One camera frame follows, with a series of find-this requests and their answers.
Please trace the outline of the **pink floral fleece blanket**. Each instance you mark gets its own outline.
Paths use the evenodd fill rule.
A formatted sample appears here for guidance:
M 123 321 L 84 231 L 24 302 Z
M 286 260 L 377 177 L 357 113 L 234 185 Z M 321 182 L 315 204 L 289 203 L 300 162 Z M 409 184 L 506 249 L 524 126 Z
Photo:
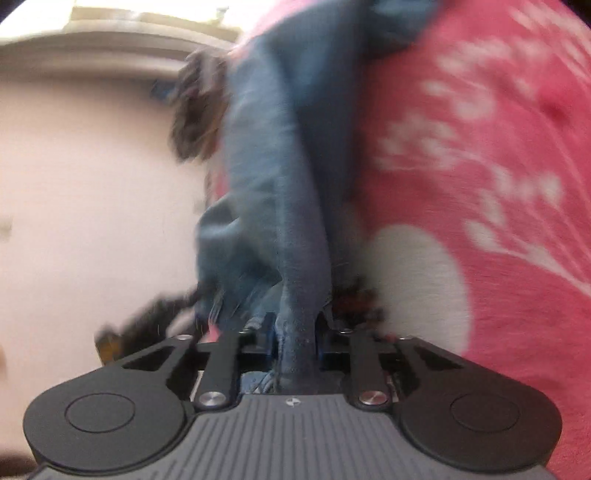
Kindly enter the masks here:
M 560 1 L 435 1 L 417 39 L 363 61 L 342 208 L 346 283 L 381 333 L 547 394 L 551 460 L 590 475 L 590 29 Z

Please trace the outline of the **blue denim jeans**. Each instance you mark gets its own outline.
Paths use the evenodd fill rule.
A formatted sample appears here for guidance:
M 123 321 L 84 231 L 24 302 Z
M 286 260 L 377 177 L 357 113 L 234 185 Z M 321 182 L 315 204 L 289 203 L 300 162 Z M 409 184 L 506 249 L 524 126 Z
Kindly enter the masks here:
M 321 394 L 315 321 L 348 281 L 342 208 L 355 169 L 363 61 L 412 44 L 435 1 L 290 2 L 238 48 L 221 132 L 228 193 L 198 226 L 199 315 L 221 329 L 276 315 L 273 393 Z

